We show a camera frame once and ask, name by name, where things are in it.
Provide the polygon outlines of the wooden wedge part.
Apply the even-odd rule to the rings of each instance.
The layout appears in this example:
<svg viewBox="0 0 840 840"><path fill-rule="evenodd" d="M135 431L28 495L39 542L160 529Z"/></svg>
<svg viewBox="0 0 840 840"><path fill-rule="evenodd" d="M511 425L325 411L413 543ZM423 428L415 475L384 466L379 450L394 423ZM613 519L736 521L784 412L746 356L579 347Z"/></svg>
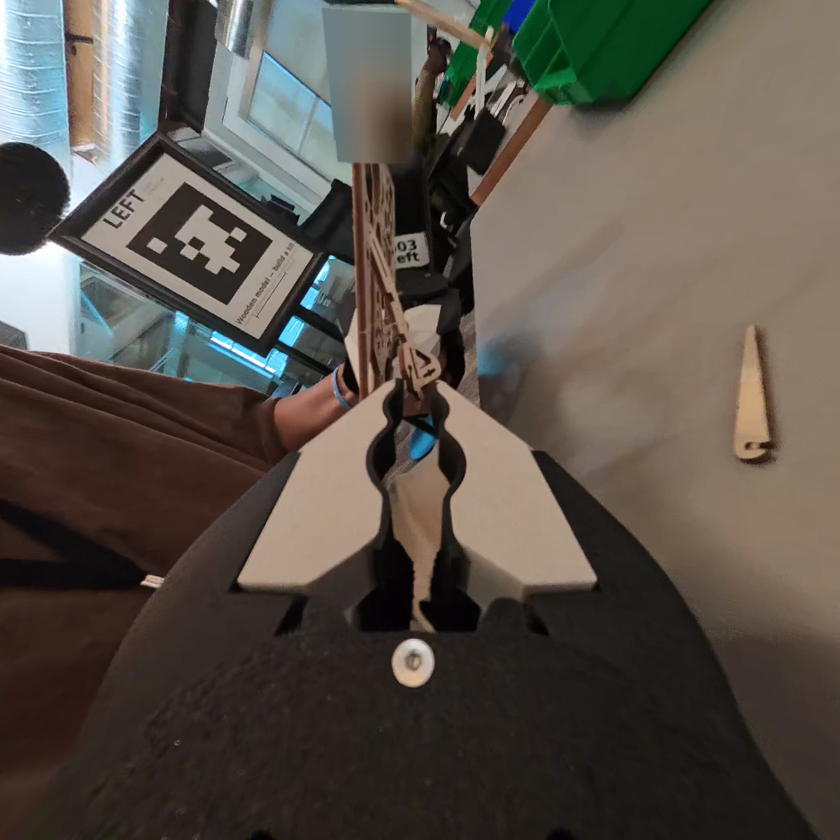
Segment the wooden wedge part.
<svg viewBox="0 0 840 840"><path fill-rule="evenodd" d="M764 383L761 334L755 324L750 324L745 329L742 342L732 451L739 462L757 466L772 458L773 448L770 403Z"/></svg>

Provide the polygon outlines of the large green plastic bin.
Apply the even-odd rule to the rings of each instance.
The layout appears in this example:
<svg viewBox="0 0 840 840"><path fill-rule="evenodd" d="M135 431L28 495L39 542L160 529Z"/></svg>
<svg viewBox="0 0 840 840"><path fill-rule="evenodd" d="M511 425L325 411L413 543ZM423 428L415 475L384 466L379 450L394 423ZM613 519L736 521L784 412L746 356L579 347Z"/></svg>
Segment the large green plastic bin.
<svg viewBox="0 0 840 840"><path fill-rule="evenodd" d="M631 101L708 1L538 1L512 41L530 87L554 105Z"/></svg>

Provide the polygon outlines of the dark fuzzy round object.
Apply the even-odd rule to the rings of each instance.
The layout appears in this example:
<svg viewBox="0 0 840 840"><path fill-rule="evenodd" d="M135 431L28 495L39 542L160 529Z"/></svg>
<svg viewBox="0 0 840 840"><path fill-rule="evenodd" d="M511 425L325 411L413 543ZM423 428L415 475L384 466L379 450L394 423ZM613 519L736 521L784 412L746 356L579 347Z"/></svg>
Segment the dark fuzzy round object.
<svg viewBox="0 0 840 840"><path fill-rule="evenodd" d="M40 148L1 145L1 254L27 256L47 241L70 202L60 164Z"/></svg>

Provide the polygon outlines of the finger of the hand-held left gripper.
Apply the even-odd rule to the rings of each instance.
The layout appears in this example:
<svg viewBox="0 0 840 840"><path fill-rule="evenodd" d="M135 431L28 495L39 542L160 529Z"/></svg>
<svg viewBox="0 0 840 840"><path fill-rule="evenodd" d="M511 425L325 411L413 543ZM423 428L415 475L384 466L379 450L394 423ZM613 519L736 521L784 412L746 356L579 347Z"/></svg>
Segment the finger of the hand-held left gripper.
<svg viewBox="0 0 840 840"><path fill-rule="evenodd" d="M360 362L358 341L358 319L356 308L343 308L343 344L345 360L343 363L343 381L354 397L360 396L357 372Z"/></svg>
<svg viewBox="0 0 840 840"><path fill-rule="evenodd" d="M438 359L445 357L444 336L455 329L455 306L423 303L404 310L408 334L414 346Z"/></svg>

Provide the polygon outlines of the small green plastic bin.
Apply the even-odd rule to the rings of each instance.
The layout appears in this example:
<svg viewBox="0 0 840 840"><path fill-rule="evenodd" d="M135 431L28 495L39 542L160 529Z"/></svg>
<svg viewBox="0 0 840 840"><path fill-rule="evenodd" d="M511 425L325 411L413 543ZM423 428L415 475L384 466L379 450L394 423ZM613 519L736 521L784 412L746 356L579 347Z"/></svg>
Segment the small green plastic bin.
<svg viewBox="0 0 840 840"><path fill-rule="evenodd" d="M469 22L469 28L480 36L486 35L488 28L492 28L496 33L507 9L506 2L482 1ZM476 73L477 58L476 48L463 43L458 44L438 88L438 105L453 108L457 104Z"/></svg>

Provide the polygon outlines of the person's left forearm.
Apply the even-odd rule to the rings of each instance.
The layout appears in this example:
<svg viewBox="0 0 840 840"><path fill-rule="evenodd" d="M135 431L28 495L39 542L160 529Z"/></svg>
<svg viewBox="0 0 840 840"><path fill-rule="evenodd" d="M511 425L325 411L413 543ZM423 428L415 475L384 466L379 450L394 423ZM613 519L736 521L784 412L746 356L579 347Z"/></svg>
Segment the person's left forearm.
<svg viewBox="0 0 840 840"><path fill-rule="evenodd" d="M298 451L348 413L333 397L330 377L276 402L272 418L284 452Z"/></svg>

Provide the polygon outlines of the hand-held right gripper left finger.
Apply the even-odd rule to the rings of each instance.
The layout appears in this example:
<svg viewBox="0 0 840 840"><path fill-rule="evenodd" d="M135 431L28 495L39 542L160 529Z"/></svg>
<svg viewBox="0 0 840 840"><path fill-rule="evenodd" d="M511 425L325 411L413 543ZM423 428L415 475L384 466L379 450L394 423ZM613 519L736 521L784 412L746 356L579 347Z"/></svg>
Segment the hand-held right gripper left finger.
<svg viewBox="0 0 840 840"><path fill-rule="evenodd" d="M244 592L301 595L352 611L375 588L390 524L374 445L393 441L401 382L381 385L291 460L289 477L236 580Z"/></svg>

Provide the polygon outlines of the silver ventilation duct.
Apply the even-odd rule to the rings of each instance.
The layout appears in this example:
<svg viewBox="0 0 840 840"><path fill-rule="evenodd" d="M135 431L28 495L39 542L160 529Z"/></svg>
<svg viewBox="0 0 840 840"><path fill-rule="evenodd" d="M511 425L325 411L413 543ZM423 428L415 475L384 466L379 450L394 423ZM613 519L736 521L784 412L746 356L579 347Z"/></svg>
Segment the silver ventilation duct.
<svg viewBox="0 0 840 840"><path fill-rule="evenodd" d="M168 2L103 2L100 35L102 135L129 154L156 129Z"/></svg>
<svg viewBox="0 0 840 840"><path fill-rule="evenodd" d="M67 53L61 1L1 2L2 141L59 159L70 147Z"/></svg>

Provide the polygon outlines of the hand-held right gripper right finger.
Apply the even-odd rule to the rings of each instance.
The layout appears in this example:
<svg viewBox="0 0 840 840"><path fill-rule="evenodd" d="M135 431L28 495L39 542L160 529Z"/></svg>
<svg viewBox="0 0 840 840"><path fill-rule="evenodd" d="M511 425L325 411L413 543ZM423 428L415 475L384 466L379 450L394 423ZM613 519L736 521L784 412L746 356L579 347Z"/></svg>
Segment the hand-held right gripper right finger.
<svg viewBox="0 0 840 840"><path fill-rule="evenodd" d="M442 381L436 382L448 530L458 587L475 603L589 592L596 574L551 491L536 453Z"/></svg>

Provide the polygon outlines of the framed printed marker sign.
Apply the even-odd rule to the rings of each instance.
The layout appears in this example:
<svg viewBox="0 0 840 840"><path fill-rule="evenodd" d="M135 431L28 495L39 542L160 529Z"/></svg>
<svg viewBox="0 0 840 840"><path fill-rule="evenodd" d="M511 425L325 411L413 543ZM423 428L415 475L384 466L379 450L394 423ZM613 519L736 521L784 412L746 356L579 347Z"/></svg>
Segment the framed printed marker sign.
<svg viewBox="0 0 840 840"><path fill-rule="evenodd" d="M164 133L142 143L49 241L263 356L328 257Z"/></svg>

